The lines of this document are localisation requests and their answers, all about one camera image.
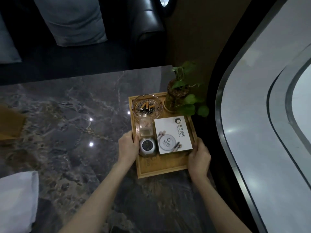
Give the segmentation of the person's left hand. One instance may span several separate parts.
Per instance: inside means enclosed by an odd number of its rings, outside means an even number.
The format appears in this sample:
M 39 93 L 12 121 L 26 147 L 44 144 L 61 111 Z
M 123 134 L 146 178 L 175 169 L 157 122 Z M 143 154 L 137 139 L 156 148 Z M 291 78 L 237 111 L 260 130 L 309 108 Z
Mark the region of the person's left hand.
M 129 131 L 119 139 L 118 163 L 129 169 L 135 160 L 136 157 L 131 157 L 131 131 Z

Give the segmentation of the person's right hand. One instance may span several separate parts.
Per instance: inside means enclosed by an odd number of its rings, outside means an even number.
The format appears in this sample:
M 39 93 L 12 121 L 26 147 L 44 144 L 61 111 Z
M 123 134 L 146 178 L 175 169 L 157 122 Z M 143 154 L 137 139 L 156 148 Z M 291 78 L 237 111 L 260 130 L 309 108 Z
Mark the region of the person's right hand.
M 203 143 L 203 153 L 200 159 L 188 159 L 188 172 L 193 183 L 198 184 L 202 180 L 207 179 L 210 162 L 210 152 Z

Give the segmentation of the wooden serving tray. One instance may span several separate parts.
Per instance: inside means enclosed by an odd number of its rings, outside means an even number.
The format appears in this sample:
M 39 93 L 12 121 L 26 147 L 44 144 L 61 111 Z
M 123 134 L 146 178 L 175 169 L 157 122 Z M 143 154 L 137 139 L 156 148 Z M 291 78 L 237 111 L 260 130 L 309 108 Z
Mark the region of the wooden serving tray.
M 148 94 L 149 97 L 151 97 L 151 95 L 157 96 L 163 105 L 163 110 L 160 115 L 160 118 L 168 118 L 168 117 L 174 117 L 174 115 L 179 115 L 178 113 L 172 113 L 166 109 L 164 102 L 165 102 L 165 97 L 167 95 L 167 92 Z M 128 98 L 129 107 L 130 107 L 131 127 L 132 127 L 132 132 L 134 136 L 136 136 L 137 134 L 139 135 L 139 129 L 140 129 L 138 119 L 135 117 L 134 112 L 132 110 L 134 101 L 138 97 L 139 96 L 131 96 Z M 190 136 L 191 143 L 194 144 L 197 141 L 197 134 L 196 134 L 193 122 L 192 122 L 192 118 L 190 116 L 186 116 L 185 122 L 186 122 L 187 129 L 190 132 L 189 136 Z M 151 156 L 151 157 L 149 156 L 142 157 L 141 155 L 139 155 L 136 158 L 138 179 L 187 169 L 188 155 L 190 152 L 191 152 L 190 150 L 189 151 L 177 151 L 171 154 L 160 155 L 159 151 L 156 151 L 156 155 Z

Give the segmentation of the person's right forearm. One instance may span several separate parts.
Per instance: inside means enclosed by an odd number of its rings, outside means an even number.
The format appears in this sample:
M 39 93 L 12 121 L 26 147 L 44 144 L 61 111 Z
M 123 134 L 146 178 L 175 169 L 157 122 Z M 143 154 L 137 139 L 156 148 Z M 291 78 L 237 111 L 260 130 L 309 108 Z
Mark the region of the person's right forearm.
M 191 179 L 204 201 L 217 233 L 252 233 L 213 188 L 207 176 L 191 175 Z

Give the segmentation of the person's left forearm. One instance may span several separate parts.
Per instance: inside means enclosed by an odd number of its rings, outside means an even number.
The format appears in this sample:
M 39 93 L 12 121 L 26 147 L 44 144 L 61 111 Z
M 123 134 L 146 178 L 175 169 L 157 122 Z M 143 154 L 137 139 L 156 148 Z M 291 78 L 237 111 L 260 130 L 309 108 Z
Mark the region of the person's left forearm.
M 109 174 L 58 233 L 100 233 L 118 188 L 131 165 L 118 161 Z

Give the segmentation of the hexagonal metal call button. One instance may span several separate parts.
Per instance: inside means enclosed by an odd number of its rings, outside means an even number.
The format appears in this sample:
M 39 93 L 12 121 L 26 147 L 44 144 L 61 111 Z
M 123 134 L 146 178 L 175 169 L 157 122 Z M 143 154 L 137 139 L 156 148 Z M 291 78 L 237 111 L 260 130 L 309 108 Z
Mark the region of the hexagonal metal call button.
M 143 137 L 139 141 L 139 155 L 152 157 L 157 155 L 157 146 L 153 137 Z

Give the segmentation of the clear glass toothpick holder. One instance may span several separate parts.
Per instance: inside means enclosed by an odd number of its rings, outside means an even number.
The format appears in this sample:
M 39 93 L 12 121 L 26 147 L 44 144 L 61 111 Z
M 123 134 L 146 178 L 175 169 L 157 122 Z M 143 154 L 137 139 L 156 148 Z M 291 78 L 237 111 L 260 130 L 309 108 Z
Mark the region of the clear glass toothpick holder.
M 139 120 L 140 137 L 153 136 L 153 120 L 150 117 L 141 117 Z

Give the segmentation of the white printed box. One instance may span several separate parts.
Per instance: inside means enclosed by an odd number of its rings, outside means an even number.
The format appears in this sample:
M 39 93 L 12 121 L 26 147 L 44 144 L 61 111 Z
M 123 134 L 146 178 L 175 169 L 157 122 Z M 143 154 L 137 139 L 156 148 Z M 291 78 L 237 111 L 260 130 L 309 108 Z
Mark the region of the white printed box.
M 192 150 L 192 141 L 185 116 L 154 120 L 160 155 Z

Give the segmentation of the glass ashtray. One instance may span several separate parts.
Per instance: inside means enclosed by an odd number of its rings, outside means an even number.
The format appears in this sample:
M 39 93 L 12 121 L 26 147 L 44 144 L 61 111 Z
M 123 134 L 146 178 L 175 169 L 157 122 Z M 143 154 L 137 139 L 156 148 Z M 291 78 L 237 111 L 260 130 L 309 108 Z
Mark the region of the glass ashtray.
M 151 110 L 141 108 L 147 100 L 149 101 L 149 106 L 155 105 L 155 107 Z M 140 119 L 141 117 L 150 117 L 154 120 L 159 118 L 163 111 L 162 101 L 155 94 L 144 94 L 136 97 L 130 97 L 129 102 L 131 112 L 137 119 Z

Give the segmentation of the green leafy plant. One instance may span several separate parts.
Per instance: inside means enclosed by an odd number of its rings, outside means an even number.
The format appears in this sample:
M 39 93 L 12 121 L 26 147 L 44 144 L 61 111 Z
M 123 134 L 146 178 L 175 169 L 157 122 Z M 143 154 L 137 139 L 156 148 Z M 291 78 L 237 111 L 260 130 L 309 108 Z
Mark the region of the green leafy plant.
M 176 79 L 170 87 L 169 92 L 177 99 L 178 105 L 175 107 L 177 111 L 185 116 L 198 115 L 200 117 L 208 117 L 210 110 L 204 105 L 204 99 L 191 93 L 192 89 L 198 89 L 203 82 L 191 83 L 190 79 L 196 71 L 197 65 L 194 61 L 185 61 L 181 66 L 174 66 Z

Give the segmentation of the glass plant vase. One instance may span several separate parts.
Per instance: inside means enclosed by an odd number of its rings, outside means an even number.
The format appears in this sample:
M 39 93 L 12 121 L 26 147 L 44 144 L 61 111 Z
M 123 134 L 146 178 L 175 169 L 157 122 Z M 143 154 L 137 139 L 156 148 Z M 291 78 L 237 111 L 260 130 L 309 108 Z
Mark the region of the glass plant vase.
M 188 85 L 173 88 L 175 82 L 177 82 L 177 79 L 169 81 L 167 86 L 167 94 L 164 100 L 165 109 L 171 113 L 177 112 L 190 90 Z

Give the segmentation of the black leather sofa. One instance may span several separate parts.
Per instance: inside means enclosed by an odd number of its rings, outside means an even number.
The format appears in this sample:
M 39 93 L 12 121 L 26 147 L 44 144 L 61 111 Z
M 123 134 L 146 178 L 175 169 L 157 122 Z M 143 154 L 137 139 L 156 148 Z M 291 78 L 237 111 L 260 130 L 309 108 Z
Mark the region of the black leather sofa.
M 33 0 L 0 0 L 22 59 L 0 65 L 0 85 L 163 66 L 167 32 L 155 0 L 99 0 L 107 41 L 61 47 Z

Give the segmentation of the brown wooden board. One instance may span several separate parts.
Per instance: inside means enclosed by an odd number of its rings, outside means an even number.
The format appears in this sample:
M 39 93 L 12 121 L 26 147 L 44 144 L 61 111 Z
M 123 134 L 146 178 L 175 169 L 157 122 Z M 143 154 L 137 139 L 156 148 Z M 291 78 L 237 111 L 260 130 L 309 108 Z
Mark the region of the brown wooden board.
M 21 139 L 26 115 L 0 104 L 0 147 Z

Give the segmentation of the white cloth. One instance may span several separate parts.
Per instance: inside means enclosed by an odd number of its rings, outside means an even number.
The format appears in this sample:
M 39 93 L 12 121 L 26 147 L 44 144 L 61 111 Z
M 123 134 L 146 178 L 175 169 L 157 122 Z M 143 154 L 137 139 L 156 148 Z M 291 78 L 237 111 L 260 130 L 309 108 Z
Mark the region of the white cloth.
M 0 179 L 0 233 L 30 233 L 39 198 L 37 171 Z

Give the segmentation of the large grey cushion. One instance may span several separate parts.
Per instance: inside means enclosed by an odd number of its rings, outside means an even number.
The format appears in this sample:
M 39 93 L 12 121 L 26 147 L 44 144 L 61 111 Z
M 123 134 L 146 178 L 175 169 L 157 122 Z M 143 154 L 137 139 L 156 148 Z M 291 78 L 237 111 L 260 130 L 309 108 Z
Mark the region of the large grey cushion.
M 107 41 L 99 0 L 33 0 L 61 47 Z

